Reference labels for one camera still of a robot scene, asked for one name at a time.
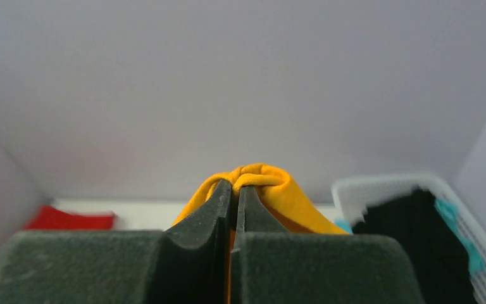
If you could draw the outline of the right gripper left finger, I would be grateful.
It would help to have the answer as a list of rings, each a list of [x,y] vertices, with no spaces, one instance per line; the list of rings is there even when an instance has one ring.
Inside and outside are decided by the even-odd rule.
[[[0,303],[223,303],[232,187],[166,231],[22,231],[0,249]]]

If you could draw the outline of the yellow t shirt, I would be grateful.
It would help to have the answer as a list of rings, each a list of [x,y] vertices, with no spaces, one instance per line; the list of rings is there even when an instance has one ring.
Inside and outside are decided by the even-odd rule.
[[[184,206],[173,225],[205,204],[222,180],[231,183],[232,192],[237,198],[242,197],[243,187],[254,186],[265,208],[290,232],[348,234],[347,230],[331,222],[315,208],[287,171],[265,163],[241,166],[232,172],[220,172],[208,177]]]

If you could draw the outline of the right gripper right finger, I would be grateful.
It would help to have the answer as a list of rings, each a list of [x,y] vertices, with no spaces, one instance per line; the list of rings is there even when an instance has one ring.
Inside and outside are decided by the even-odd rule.
[[[241,189],[231,252],[232,303],[423,303],[392,238],[290,232]]]

